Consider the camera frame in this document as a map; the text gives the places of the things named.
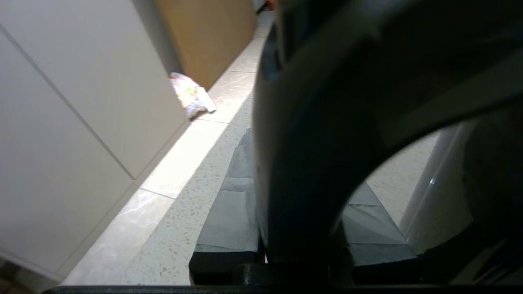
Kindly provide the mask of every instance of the plastic bag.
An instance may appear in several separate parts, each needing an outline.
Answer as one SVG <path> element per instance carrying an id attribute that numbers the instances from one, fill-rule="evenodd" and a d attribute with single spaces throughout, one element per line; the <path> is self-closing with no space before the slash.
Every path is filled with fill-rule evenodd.
<path id="1" fill-rule="evenodd" d="M 189 118 L 194 117 L 200 111 L 213 112 L 216 110 L 216 106 L 205 89 L 188 76 L 171 73 L 169 79 Z"/>

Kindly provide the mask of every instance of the floor tile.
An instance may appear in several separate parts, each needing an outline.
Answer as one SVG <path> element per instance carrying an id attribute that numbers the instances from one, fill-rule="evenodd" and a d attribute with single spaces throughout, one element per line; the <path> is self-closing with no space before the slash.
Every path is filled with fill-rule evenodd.
<path id="1" fill-rule="evenodd" d="M 274 10 L 263 10 L 258 14 L 258 26 L 262 28 L 268 28 L 272 26 L 276 14 Z"/>
<path id="2" fill-rule="evenodd" d="M 256 73 L 265 38 L 254 38 L 231 63 L 228 71 Z"/>
<path id="3" fill-rule="evenodd" d="M 253 90 L 255 73 L 224 72 L 209 90 L 217 110 L 199 116 L 199 119 L 229 123 L 245 98 Z"/>
<path id="4" fill-rule="evenodd" d="M 145 180 L 142 188 L 178 197 L 226 127 L 227 124 L 221 122 L 194 120 Z"/>
<path id="5" fill-rule="evenodd" d="M 62 285 L 117 285 L 174 200 L 139 189 Z"/>
<path id="6" fill-rule="evenodd" d="M 267 36 L 269 36 L 269 32 L 270 32 L 270 27 L 268 27 L 268 28 L 259 27 L 254 31 L 253 38 L 267 38 Z"/>
<path id="7" fill-rule="evenodd" d="M 251 126 L 252 97 L 223 131 L 126 272 L 128 285 L 188 285 L 189 260 L 232 154 Z"/>
<path id="8" fill-rule="evenodd" d="M 366 179 L 396 225 L 400 224 L 438 134 L 430 134 L 407 146 Z"/>

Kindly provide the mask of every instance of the brown cardboard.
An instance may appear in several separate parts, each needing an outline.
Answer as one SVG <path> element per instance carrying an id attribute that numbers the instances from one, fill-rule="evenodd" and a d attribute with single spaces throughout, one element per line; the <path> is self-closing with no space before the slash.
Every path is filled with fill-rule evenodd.
<path id="1" fill-rule="evenodd" d="M 250 0 L 155 0 L 184 73 L 208 89 L 256 29 Z"/>

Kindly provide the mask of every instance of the speckled floor tile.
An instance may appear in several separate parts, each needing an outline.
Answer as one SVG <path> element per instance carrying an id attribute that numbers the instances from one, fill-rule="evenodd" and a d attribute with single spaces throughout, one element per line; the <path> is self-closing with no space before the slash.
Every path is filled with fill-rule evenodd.
<path id="1" fill-rule="evenodd" d="M 202 114 L 198 119 L 231 122 L 253 90 L 255 78 L 255 73 L 224 72 L 209 90 L 209 96 L 217 110 L 211 114 Z"/>
<path id="2" fill-rule="evenodd" d="M 191 122 L 142 188 L 173 199 L 178 197 L 226 127 L 227 124 L 221 122 L 199 119 Z"/>
<path id="3" fill-rule="evenodd" d="M 267 38 L 267 36 L 269 35 L 269 32 L 270 32 L 270 27 L 267 27 L 267 28 L 259 27 L 254 32 L 254 38 Z"/>
<path id="4" fill-rule="evenodd" d="M 274 10 L 263 10 L 258 14 L 258 27 L 268 28 L 272 26 L 276 14 Z"/>
<path id="5" fill-rule="evenodd" d="M 231 63 L 228 71 L 256 73 L 265 38 L 254 38 Z"/>
<path id="6" fill-rule="evenodd" d="M 396 225 L 399 225 L 403 217 L 419 177 L 434 149 L 438 134 L 438 132 L 430 134 L 407 146 L 366 179 Z"/>
<path id="7" fill-rule="evenodd" d="M 234 148 L 251 125 L 251 109 L 249 97 L 131 263 L 126 284 L 190 284 L 189 260 Z"/>

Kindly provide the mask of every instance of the white cabinet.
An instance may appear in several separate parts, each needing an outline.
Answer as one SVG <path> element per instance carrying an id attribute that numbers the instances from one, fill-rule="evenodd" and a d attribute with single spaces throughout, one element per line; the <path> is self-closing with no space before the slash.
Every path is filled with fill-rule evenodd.
<path id="1" fill-rule="evenodd" d="M 0 257 L 65 278 L 187 124 L 130 1 L 0 0 Z"/>
<path id="2" fill-rule="evenodd" d="M 137 178 L 186 116 L 132 2 L 4 1 L 6 30 Z"/>
<path id="3" fill-rule="evenodd" d="M 0 248 L 51 272 L 132 180 L 0 35 Z"/>

